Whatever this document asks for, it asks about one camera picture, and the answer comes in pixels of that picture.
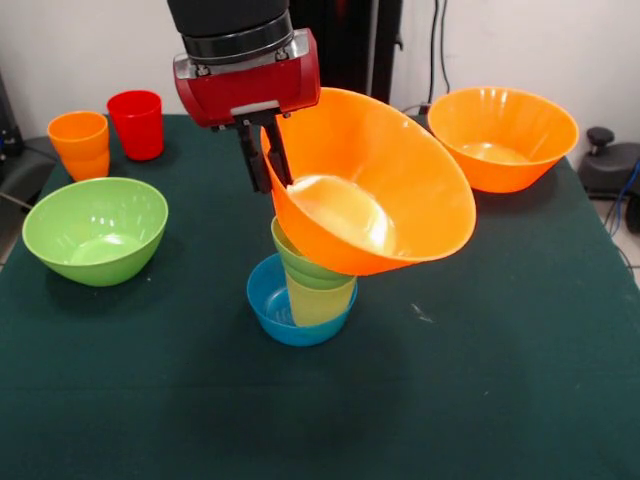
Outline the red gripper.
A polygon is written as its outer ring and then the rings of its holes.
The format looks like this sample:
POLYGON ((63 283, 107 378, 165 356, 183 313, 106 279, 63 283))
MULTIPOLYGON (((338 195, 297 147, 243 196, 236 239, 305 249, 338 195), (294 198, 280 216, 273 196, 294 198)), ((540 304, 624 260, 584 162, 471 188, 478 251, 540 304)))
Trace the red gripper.
MULTIPOLYGON (((248 61, 226 65, 197 64, 187 54, 174 57, 174 83, 191 118, 201 127, 228 126, 235 119, 264 111, 289 113, 314 106, 320 96, 316 40, 310 29, 298 29, 283 48, 248 61)), ((263 118, 269 140, 262 154, 250 123, 235 125, 255 192, 272 189, 270 165, 283 186, 293 183, 284 142, 275 118, 263 118)))

